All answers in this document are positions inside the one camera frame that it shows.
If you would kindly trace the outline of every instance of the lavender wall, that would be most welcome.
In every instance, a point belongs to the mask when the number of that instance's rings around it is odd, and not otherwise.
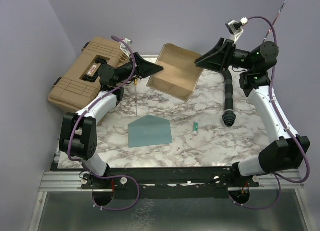
[[[76,58],[48,0],[0,0],[0,230],[27,230],[61,112],[47,102]]]
[[[228,38],[225,22],[265,16],[273,20],[284,0],[49,0],[75,51],[95,36],[133,39],[136,52],[157,55],[166,43],[200,53]],[[266,35],[263,21],[250,24],[239,47],[253,49]]]
[[[320,227],[320,0],[289,0],[275,30],[279,57],[275,92],[292,125],[307,135],[310,179],[305,183],[309,205]]]

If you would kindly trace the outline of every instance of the tan plastic case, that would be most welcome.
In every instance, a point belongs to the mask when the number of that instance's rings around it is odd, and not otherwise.
[[[163,71],[152,75],[147,86],[187,102],[194,93],[203,68],[196,67],[200,54],[167,43],[156,61]]]
[[[54,85],[48,96],[49,102],[59,106],[65,112],[76,113],[90,104],[100,92],[100,78],[95,82],[82,80],[87,74],[93,76],[100,67],[97,58],[104,58],[115,68],[127,63],[128,57],[120,50],[118,42],[95,37],[82,49],[68,72]]]

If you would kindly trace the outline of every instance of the open cardboard box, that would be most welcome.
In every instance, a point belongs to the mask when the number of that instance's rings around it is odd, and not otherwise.
[[[203,72],[195,65],[200,56],[172,43],[165,44],[156,61],[164,70],[152,75],[147,86],[187,102]]]

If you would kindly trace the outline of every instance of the white marble surface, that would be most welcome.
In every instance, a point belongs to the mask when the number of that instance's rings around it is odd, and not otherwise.
[[[97,127],[97,152],[112,168],[228,166],[257,155],[269,145],[267,133],[240,89],[239,74],[231,73],[236,114],[232,127],[226,127],[222,120],[225,95],[219,73],[205,70],[187,103],[146,87],[148,80],[143,79],[137,86],[137,116],[135,86],[129,84],[122,102]],[[173,143],[129,148],[128,124],[145,115],[170,120]],[[194,121],[199,121],[197,136],[193,136]],[[58,168],[80,165],[62,153]]]

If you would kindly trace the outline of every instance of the purple cable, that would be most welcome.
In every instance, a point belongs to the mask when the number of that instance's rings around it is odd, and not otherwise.
[[[273,206],[275,206],[276,204],[279,203],[281,192],[282,192],[279,178],[275,174],[273,174],[273,175],[275,176],[275,178],[276,178],[276,180],[278,182],[279,192],[278,192],[278,196],[276,197],[276,200],[272,204],[270,204],[268,206],[265,206],[265,207],[251,207],[251,206],[246,206],[246,205],[243,205],[243,204],[240,204],[240,203],[236,202],[230,195],[229,195],[229,198],[233,201],[233,203],[235,205],[238,205],[238,206],[240,206],[242,208],[249,209],[249,210],[266,210],[266,209],[272,208]]]
[[[109,176],[109,177],[101,177],[97,174],[95,174],[94,172],[90,171],[85,165],[82,165],[83,168],[88,171],[91,175],[99,178],[99,179],[102,179],[102,180],[111,180],[111,179],[117,179],[117,178],[127,178],[127,179],[130,179],[134,182],[134,184],[136,185],[137,187],[137,190],[138,190],[138,194],[136,196],[136,199],[134,200],[134,202],[132,204],[130,204],[129,206],[127,207],[122,207],[122,208],[113,208],[113,207],[105,207],[105,206],[99,206],[96,204],[96,201],[95,201],[95,198],[94,196],[92,195],[92,202],[94,203],[94,206],[95,207],[98,207],[100,209],[103,209],[103,210],[109,210],[109,211],[124,211],[124,210],[128,210],[130,208],[132,208],[133,206],[135,206],[137,204],[137,202],[139,201],[139,197],[140,197],[140,187],[139,187],[139,184],[138,182],[133,178],[133,177],[130,177],[130,176],[127,176],[127,175],[116,175],[116,176]]]
[[[274,43],[277,44],[277,36],[276,36],[276,31],[275,31],[275,27],[273,26],[273,24],[268,20],[266,19],[265,17],[261,17],[261,16],[255,16],[255,17],[250,17],[248,18],[248,20],[252,20],[252,19],[262,19],[262,20],[265,20],[269,25],[270,25],[270,28],[272,30],[272,33],[273,33],[273,39],[274,39]],[[275,72],[276,71],[276,67],[273,66],[272,68],[272,74],[271,74],[271,82],[270,82],[270,88],[269,88],[269,97],[273,97],[273,93],[272,93],[272,90],[273,90],[273,87],[274,87],[274,81],[275,81]],[[290,183],[294,183],[294,184],[302,184],[304,183],[305,181],[307,181],[307,179],[309,178],[310,176],[310,164],[309,164],[309,160],[307,158],[307,155],[305,154],[305,151],[304,151],[304,148],[301,146],[301,144],[299,143],[298,139],[295,137],[295,135],[288,129],[288,126],[287,126],[287,123],[285,122],[284,118],[282,117],[277,105],[276,105],[276,102],[274,100],[271,100],[271,103],[272,103],[272,106],[277,114],[277,116],[279,117],[282,125],[284,126],[284,128],[286,129],[287,133],[291,136],[291,138],[293,139],[293,141],[296,143],[296,145],[298,146],[300,152],[301,152],[301,155],[305,161],[305,165],[306,165],[306,174],[305,174],[305,177],[302,178],[301,180],[292,180],[290,178],[287,178],[287,177],[284,177],[278,173],[274,173],[276,176],[290,182]]]
[[[105,95],[103,95],[102,97],[100,97],[100,98],[98,98],[96,101],[94,101],[94,102],[89,106],[89,108],[88,108],[86,111],[84,111],[83,114],[81,114],[80,117],[78,118],[78,120],[75,122],[74,127],[73,127],[73,130],[72,130],[72,133],[71,133],[71,136],[70,136],[69,144],[68,144],[67,155],[68,155],[69,160],[71,160],[71,161],[78,161],[78,162],[80,162],[81,164],[82,164],[81,159],[77,159],[77,158],[72,158],[72,157],[71,157],[72,141],[73,141],[73,139],[74,139],[74,137],[75,137],[75,133],[76,133],[77,127],[78,127],[81,119],[88,113],[88,111],[90,111],[93,107],[95,107],[96,104],[97,104],[99,101],[101,101],[102,99],[104,99],[104,98],[107,97],[108,95],[112,94],[113,92],[121,89],[127,82],[129,82],[129,81],[132,79],[132,77],[134,76],[135,71],[136,71],[136,63],[137,63],[137,62],[136,62],[136,58],[135,58],[135,56],[134,56],[133,51],[132,51],[131,48],[129,47],[129,45],[127,45],[122,39],[120,39],[120,38],[118,38],[118,37],[116,37],[116,36],[111,36],[111,38],[112,38],[114,41],[116,41],[116,42],[120,42],[120,43],[124,44],[124,46],[129,50],[129,52],[130,52],[130,54],[131,54],[132,62],[133,62],[133,68],[132,68],[132,72],[131,72],[130,76],[127,78],[127,80],[125,80],[121,85],[119,85],[118,87],[114,88],[114,89],[111,90],[110,92],[107,92]],[[131,179],[131,180],[135,183],[135,185],[137,186],[138,194],[137,194],[137,197],[136,197],[136,199],[135,199],[135,201],[134,201],[133,204],[131,204],[131,205],[127,206],[127,207],[123,207],[123,208],[108,208],[108,207],[97,206],[97,205],[96,205],[96,202],[95,202],[94,199],[93,199],[93,202],[94,202],[94,204],[95,204],[97,207],[102,208],[102,209],[104,209],[104,210],[123,211],[123,210],[128,210],[128,209],[132,208],[132,207],[138,202],[139,197],[140,197],[140,188],[139,188],[138,182],[137,182],[133,177],[130,177],[130,176],[127,176],[127,175],[117,175],[117,176],[103,177],[103,176],[99,176],[99,175],[97,175],[96,173],[92,172],[92,171],[91,171],[90,169],[88,169],[88,167],[86,167],[85,165],[82,164],[82,166],[83,166],[83,168],[84,168],[86,171],[88,171],[90,174],[92,174],[93,176],[95,176],[95,177],[97,177],[97,178],[99,178],[99,179],[109,180],[109,179],[115,179],[115,178],[123,178],[123,177],[125,177],[125,178],[128,178],[128,179]]]

